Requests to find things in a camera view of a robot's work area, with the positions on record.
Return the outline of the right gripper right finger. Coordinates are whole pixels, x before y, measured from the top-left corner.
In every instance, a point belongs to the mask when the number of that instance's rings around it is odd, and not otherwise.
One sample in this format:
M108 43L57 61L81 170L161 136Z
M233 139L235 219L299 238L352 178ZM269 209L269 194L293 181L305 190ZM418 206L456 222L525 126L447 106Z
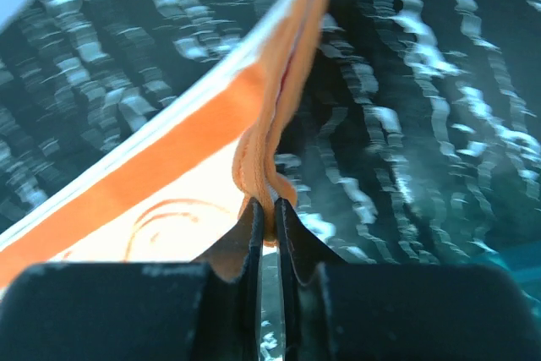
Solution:
M483 265L352 264L275 205L287 360L537 360L522 291Z

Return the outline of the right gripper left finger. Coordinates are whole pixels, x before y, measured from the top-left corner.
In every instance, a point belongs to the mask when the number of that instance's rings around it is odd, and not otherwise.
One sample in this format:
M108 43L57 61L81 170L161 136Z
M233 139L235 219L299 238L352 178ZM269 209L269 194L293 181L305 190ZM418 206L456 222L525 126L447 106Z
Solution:
M251 200L195 262L29 266L1 303L1 357L256 360L263 231Z

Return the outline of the blue translucent plastic tray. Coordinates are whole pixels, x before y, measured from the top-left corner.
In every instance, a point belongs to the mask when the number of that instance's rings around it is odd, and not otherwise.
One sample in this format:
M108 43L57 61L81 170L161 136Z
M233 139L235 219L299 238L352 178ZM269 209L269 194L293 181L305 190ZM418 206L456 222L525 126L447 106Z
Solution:
M540 316L540 242L523 244L500 252L488 252L472 258L472 262L497 266L506 271L522 288Z

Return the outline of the orange cartoon print towel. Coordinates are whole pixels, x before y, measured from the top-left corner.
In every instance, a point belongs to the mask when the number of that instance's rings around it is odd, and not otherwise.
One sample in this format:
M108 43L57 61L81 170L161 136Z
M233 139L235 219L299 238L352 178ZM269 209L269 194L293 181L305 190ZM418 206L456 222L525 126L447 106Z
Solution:
M329 0L277 0L241 43L136 134L1 236L1 284L42 262L186 261L229 231L250 199L276 240L276 171Z

